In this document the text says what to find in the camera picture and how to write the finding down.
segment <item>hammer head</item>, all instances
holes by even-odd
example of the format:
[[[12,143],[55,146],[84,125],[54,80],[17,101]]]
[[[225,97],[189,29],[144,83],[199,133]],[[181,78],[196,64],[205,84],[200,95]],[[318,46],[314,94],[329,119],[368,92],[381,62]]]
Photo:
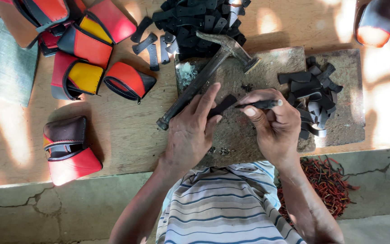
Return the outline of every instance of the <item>hammer head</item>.
[[[227,35],[206,34],[201,31],[196,32],[196,36],[201,39],[211,41],[221,45],[221,50],[229,52],[244,65],[244,72],[248,74],[261,60],[261,58],[251,58],[246,51],[233,38]]]

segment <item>hand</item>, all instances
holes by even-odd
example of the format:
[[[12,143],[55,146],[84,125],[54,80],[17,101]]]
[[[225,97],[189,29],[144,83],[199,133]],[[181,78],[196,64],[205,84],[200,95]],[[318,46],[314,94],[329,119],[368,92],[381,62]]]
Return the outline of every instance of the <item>hand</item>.
[[[214,127],[222,119],[216,115],[207,121],[210,109],[216,107],[214,98],[220,88],[220,83],[211,85],[170,120],[168,145],[158,167],[181,178],[201,161],[212,145]]]
[[[239,104],[275,99],[282,100],[282,106],[267,111],[246,106],[241,108],[257,129],[257,142],[261,153],[279,172],[299,163],[297,140],[300,134],[300,113],[293,108],[281,92],[275,89],[256,90],[243,97]]]

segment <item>concrete floor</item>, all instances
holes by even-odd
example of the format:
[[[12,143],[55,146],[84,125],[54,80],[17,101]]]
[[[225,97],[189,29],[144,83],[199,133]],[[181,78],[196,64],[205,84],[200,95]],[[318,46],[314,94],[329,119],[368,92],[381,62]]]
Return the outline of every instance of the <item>concrete floor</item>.
[[[347,243],[390,240],[390,150],[329,155],[342,163],[350,204],[339,219]],[[104,244],[118,216],[151,173],[0,188],[0,243]],[[150,243],[155,243],[153,231]]]

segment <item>person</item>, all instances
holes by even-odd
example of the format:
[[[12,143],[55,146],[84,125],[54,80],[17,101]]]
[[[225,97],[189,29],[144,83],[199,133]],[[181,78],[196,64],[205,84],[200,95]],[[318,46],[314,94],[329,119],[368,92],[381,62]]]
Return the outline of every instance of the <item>person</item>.
[[[288,103],[268,111],[241,109],[256,127],[267,161],[192,169],[210,149],[214,127],[222,118],[207,120],[220,87],[211,85],[171,119],[165,153],[118,218],[110,243],[146,242],[162,202],[158,244],[344,243],[338,224],[300,167],[300,114]],[[279,91],[266,89],[248,93],[239,104],[267,99],[285,101]],[[297,231],[278,212],[274,168]]]

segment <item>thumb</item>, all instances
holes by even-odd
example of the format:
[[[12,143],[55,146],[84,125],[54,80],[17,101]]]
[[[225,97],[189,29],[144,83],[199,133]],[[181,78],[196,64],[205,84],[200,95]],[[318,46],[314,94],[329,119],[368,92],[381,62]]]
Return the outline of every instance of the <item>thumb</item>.
[[[210,140],[210,141],[213,141],[213,132],[214,132],[214,127],[216,126],[217,123],[219,123],[219,121],[222,119],[222,116],[221,115],[215,115],[213,117],[211,117],[208,121],[207,121],[207,124],[205,125],[205,130],[204,130],[204,133],[205,133],[205,137]]]
[[[243,109],[243,112],[252,121],[257,131],[266,131],[270,127],[267,117],[261,109],[249,105]]]

